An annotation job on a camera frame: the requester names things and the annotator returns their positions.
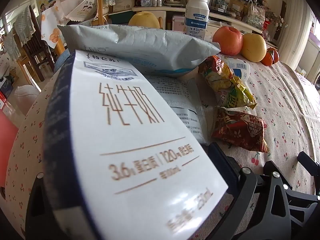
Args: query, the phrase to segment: curtain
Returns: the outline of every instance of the curtain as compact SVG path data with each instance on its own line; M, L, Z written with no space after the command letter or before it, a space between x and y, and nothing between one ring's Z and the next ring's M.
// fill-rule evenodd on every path
M284 20L288 27L279 41L280 61L295 70L306 47L312 24L312 11L306 0L287 0Z

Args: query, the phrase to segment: yellow snack bag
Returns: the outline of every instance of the yellow snack bag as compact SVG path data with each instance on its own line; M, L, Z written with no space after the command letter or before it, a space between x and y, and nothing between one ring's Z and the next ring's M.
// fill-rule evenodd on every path
M198 73L203 75L209 86L216 92L219 106L255 108L257 102L246 85L218 56L208 57L202 62Z

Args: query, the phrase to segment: plastic bottle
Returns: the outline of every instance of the plastic bottle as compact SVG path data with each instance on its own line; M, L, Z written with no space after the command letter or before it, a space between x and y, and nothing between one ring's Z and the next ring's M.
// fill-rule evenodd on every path
M208 0L189 0L186 5L184 33L204 40L209 18Z
M220 9L222 10L226 10L227 9L227 3L226 3L226 0L222 0L221 3L220 3Z
M220 8L220 0L215 0L214 3L215 3L215 7Z

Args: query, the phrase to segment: water bottle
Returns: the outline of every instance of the water bottle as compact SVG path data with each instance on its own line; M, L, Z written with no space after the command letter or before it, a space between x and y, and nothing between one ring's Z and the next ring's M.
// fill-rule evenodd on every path
M221 1L221 3L220 3L220 9L226 11L226 9L227 9L226 0L222 0L222 1Z
M215 0L214 3L216 4L216 7L220 8L220 0Z

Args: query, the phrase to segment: white bottle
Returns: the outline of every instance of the white bottle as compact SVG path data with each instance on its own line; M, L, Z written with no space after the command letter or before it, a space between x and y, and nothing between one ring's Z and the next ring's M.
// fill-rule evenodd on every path
M204 40L209 18L208 0L189 0L186 5L184 34Z

